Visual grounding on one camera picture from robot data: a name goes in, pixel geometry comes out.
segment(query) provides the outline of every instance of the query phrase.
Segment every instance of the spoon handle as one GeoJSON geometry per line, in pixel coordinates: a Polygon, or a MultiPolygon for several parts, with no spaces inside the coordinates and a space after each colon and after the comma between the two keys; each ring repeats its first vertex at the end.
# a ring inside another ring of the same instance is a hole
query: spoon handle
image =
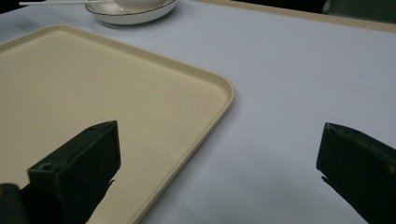
{"type": "Polygon", "coordinates": [[[112,3],[108,1],[63,1],[63,2],[20,2],[20,6],[49,6],[49,5],[86,5],[97,3],[112,3]]]}

